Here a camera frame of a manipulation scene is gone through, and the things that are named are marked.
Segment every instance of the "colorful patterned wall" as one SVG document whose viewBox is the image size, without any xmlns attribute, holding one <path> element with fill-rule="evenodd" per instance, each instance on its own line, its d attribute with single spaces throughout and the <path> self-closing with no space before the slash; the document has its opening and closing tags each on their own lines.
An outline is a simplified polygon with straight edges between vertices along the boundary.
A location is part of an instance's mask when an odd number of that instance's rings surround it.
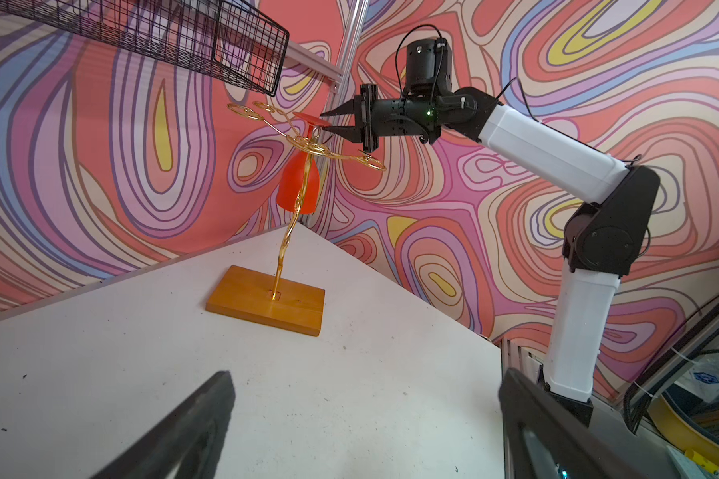
<svg viewBox="0 0 719 479">
<path fill-rule="evenodd" d="M 616 395 L 719 292 L 719 2 L 373 0 L 353 91 L 397 95 L 394 51 L 423 22 L 452 46 L 453 90 L 496 94 L 519 76 L 546 124 L 661 175 L 652 246 L 615 298 L 596 371 Z M 504 100 L 527 111 L 516 82 Z M 310 225 L 472 330 L 545 352 L 578 201 L 457 134 L 381 144 L 384 173 L 328 167 Z"/>
<path fill-rule="evenodd" d="M 347 5 L 257 4 L 335 61 Z M 288 62 L 275 101 L 321 86 Z M 290 144 L 225 107 L 267 98 L 0 14 L 0 311 L 289 221 Z"/>
</svg>

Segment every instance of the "wooden block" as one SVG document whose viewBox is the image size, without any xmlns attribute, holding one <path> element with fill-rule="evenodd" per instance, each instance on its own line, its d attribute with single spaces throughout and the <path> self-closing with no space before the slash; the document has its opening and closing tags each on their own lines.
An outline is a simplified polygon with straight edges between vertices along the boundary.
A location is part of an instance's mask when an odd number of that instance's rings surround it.
<svg viewBox="0 0 719 479">
<path fill-rule="evenodd" d="M 232 266 L 205 304 L 212 313 L 319 336 L 325 290 L 280 279 L 278 298 L 271 299 L 274 276 Z"/>
</svg>

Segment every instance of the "wire mesh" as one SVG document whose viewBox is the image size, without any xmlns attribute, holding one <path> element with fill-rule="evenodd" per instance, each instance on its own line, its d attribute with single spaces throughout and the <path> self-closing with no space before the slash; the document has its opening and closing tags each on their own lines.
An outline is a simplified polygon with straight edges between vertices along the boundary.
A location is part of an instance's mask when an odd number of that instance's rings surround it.
<svg viewBox="0 0 719 479">
<path fill-rule="evenodd" d="M 0 11 L 270 96 L 290 38 L 243 0 L 0 0 Z"/>
</svg>

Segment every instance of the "gold twisted pole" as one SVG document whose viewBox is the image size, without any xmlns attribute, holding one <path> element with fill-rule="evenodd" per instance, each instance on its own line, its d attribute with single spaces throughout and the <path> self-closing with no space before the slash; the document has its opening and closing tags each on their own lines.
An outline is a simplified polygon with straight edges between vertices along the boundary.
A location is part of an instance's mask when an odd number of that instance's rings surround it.
<svg viewBox="0 0 719 479">
<path fill-rule="evenodd" d="M 290 121 L 290 118 L 288 115 L 285 114 L 284 111 L 280 110 L 279 108 L 269 105 L 267 103 L 262 103 L 259 101 L 253 102 L 253 104 L 256 107 L 259 107 L 261 110 L 267 111 L 269 113 L 278 113 L 281 116 L 285 117 L 285 120 L 288 120 L 288 125 L 290 126 L 290 129 L 295 132 L 296 127 L 293 124 L 292 121 Z M 246 118 L 250 118 L 251 120 L 256 121 L 262 121 L 269 125 L 274 131 L 282 135 L 283 137 L 287 138 L 291 145 L 293 145 L 295 148 L 298 148 L 299 150 L 307 153 L 307 162 L 304 165 L 304 182 L 301 184 L 301 189 L 298 191 L 298 195 L 296 196 L 296 205 L 295 205 L 295 212 L 293 212 L 293 217 L 290 219 L 290 223 L 288 224 L 288 230 L 285 232 L 285 237 L 282 238 L 282 244 L 280 245 L 280 254 L 278 256 L 277 260 L 277 274 L 274 276 L 274 285 L 271 288 L 271 300 L 275 301 L 277 300 L 277 289 L 280 285 L 280 277 L 282 276 L 282 264 L 285 259 L 285 252 L 288 250 L 288 245 L 290 244 L 290 235 L 293 233 L 293 229 L 296 227 L 296 223 L 298 222 L 298 217 L 301 213 L 301 208 L 304 206 L 304 200 L 306 199 L 307 195 L 307 189 L 309 185 L 309 171 L 311 170 L 311 163 L 312 163 L 312 156 L 324 156 L 326 158 L 330 159 L 350 159 L 357 162 L 360 162 L 364 164 L 365 166 L 368 166 L 373 169 L 378 169 L 381 171 L 386 170 L 386 166 L 379 161 L 376 158 L 373 158 L 371 155 L 363 153 L 362 156 L 349 156 L 349 155 L 341 155 L 339 153 L 335 153 L 330 151 L 330 148 L 328 148 L 323 143 L 320 143 L 316 140 L 316 138 L 319 138 L 320 136 L 320 129 L 319 127 L 315 127 L 312 132 L 312 137 L 301 137 L 301 136 L 291 136 L 288 135 L 285 132 L 280 131 L 274 124 L 270 123 L 266 118 L 264 118 L 263 115 L 258 113 L 257 111 L 253 110 L 252 108 L 245 107 L 243 105 L 238 105 L 237 103 L 230 103 L 227 105 L 227 108 L 238 115 Z"/>
</svg>

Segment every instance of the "white table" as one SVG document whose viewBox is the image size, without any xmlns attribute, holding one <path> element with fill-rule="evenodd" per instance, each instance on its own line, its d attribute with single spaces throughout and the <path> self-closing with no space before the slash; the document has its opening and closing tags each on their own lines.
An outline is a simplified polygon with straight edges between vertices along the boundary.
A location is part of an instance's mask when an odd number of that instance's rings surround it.
<svg viewBox="0 0 719 479">
<path fill-rule="evenodd" d="M 503 477 L 499 349 L 307 228 L 284 277 L 326 291 L 319 337 L 203 310 L 282 235 L 0 321 L 0 477 L 89 477 L 221 369 L 216 477 Z"/>
</svg>

